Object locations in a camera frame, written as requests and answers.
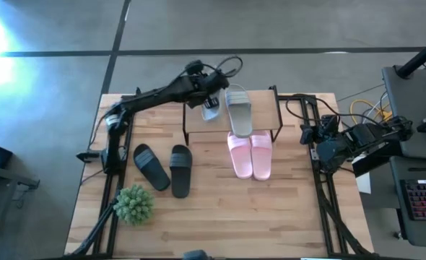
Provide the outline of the black metal table frame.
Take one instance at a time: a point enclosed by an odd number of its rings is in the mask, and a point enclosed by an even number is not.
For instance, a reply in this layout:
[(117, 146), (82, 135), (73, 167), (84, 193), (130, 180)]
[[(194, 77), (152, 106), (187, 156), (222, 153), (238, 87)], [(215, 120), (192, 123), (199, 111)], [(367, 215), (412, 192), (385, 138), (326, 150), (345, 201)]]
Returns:
[[(116, 258), (174, 258), (202, 249), (214, 257), (279, 258), (326, 255), (308, 148), (299, 143), (300, 105), (281, 105), (283, 127), (274, 143), (271, 177), (239, 179), (226, 133), (192, 134), (191, 190), (153, 193), (154, 214), (145, 225), (116, 223), (103, 233), (101, 251)], [(173, 146), (185, 144), (183, 106), (168, 103), (136, 115), (131, 146), (147, 144), (164, 167)]]

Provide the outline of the grey rubber slide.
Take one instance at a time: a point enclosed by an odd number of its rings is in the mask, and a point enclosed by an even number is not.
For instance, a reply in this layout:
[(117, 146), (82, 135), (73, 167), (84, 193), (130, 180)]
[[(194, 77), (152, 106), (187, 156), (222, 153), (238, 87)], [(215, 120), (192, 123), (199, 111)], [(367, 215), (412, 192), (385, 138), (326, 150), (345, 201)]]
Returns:
[(216, 108), (205, 109), (201, 105), (201, 115), (205, 121), (212, 121), (219, 116), (219, 112), (222, 108), (222, 94), (223, 90), (218, 90), (217, 92), (211, 94), (208, 98), (218, 97), (219, 98), (219, 106)]
[(251, 101), (247, 91), (239, 84), (230, 84), (225, 91), (225, 103), (230, 117), (232, 133), (247, 138), (253, 131)]

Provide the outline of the white paper sheet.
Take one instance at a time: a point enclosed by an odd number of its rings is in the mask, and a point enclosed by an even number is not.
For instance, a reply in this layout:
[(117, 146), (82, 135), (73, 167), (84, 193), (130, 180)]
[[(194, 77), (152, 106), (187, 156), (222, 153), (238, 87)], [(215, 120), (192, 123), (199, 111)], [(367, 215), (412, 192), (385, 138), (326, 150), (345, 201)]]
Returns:
[(363, 194), (371, 194), (370, 173), (364, 173), (356, 177), (358, 191)]

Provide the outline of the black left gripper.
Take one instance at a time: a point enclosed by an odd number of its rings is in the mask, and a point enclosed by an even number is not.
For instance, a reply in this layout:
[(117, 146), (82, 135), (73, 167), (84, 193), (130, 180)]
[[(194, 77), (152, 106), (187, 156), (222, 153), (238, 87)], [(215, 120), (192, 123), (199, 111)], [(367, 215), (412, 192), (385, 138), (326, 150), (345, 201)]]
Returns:
[(201, 77), (198, 80), (198, 89), (201, 97), (206, 98), (202, 106), (205, 109), (216, 108), (219, 106), (218, 97), (208, 97), (221, 89), (229, 87), (230, 83), (222, 72), (213, 71), (212, 73)]

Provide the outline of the black box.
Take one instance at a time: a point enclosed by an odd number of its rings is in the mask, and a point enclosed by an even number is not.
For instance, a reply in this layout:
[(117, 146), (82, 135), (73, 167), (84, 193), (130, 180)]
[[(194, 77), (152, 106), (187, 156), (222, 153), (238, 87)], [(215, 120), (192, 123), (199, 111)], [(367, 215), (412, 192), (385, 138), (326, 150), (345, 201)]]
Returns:
[(352, 164), (356, 177), (384, 165), (392, 156), (402, 156), (401, 142), (390, 142)]

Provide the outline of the grey desk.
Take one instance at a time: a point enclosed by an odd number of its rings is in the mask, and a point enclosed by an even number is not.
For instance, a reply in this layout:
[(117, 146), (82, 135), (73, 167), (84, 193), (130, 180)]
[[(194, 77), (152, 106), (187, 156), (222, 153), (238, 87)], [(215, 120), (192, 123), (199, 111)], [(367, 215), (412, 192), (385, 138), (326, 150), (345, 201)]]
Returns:
[(426, 220), (413, 220), (409, 216), (403, 187), (407, 180), (426, 183), (426, 133), (417, 130), (426, 119), (426, 70), (418, 69), (402, 79), (395, 68), (385, 67), (382, 75), (393, 114), (412, 121), (414, 131), (409, 140), (400, 143), (401, 154), (389, 159), (404, 223), (401, 231), (413, 246), (426, 247)]

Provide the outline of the black metal stand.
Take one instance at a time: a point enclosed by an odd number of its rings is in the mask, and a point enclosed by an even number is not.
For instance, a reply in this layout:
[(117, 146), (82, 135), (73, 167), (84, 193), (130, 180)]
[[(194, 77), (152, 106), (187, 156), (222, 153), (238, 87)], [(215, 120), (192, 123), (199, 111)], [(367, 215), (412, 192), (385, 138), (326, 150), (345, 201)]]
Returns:
[(29, 189), (36, 189), (39, 183), (39, 179), (24, 177), (12, 171), (0, 168), (0, 187), (5, 188), (4, 195), (1, 196), (0, 201), (0, 232), (17, 186), (22, 184)]

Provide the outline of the green artificial plant ball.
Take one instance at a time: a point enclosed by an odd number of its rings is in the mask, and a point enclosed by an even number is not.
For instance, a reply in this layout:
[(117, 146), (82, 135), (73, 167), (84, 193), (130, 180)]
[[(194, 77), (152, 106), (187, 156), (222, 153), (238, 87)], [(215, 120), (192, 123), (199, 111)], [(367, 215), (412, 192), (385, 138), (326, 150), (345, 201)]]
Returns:
[(141, 185), (121, 189), (113, 205), (118, 218), (128, 225), (139, 226), (153, 215), (154, 197)]

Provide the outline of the pink rubber slide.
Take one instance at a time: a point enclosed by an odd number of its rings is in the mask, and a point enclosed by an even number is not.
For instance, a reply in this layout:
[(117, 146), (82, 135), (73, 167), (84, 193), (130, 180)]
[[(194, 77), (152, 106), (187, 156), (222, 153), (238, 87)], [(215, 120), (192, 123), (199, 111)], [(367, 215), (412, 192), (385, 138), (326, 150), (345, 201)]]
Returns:
[(239, 138), (229, 132), (227, 146), (236, 176), (239, 179), (250, 178), (253, 175), (253, 166), (249, 138)]
[(251, 157), (253, 177), (259, 181), (269, 179), (271, 175), (271, 157), (273, 146), (266, 131), (255, 131), (251, 135)]

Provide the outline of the wooden shelf black metal frame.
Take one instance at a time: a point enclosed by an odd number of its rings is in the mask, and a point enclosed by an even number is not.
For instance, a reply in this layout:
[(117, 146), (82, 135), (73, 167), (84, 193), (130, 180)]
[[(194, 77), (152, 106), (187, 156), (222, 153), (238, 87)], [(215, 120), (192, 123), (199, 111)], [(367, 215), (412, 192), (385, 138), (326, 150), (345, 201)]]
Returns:
[[(249, 90), (248, 96), (251, 102), (253, 130), (269, 131), (271, 140), (275, 142), (283, 127), (277, 86), (273, 85), (267, 90)], [(183, 104), (182, 130), (187, 145), (189, 145), (189, 134), (232, 131), (224, 97), (222, 97), (218, 117), (211, 121), (205, 121), (202, 118), (200, 106), (189, 108)]]

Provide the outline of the black rubber slide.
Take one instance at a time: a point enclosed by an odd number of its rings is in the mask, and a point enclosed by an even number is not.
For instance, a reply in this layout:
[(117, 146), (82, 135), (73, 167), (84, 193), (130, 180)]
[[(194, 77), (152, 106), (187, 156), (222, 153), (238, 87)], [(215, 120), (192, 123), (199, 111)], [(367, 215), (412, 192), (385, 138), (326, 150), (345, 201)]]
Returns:
[(170, 185), (170, 179), (158, 157), (147, 144), (138, 145), (133, 154), (135, 166), (157, 191), (164, 191)]
[(175, 198), (182, 199), (189, 195), (192, 163), (192, 154), (189, 148), (181, 144), (173, 147), (170, 157), (170, 171), (172, 194)]

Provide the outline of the black pole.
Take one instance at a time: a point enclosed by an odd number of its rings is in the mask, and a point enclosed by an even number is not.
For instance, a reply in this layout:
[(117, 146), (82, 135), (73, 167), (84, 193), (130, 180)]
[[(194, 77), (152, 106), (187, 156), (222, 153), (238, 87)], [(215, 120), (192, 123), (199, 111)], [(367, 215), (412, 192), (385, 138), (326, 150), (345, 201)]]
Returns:
[(426, 63), (426, 46), (403, 66), (394, 66), (396, 75), (402, 79), (408, 79), (421, 65)]

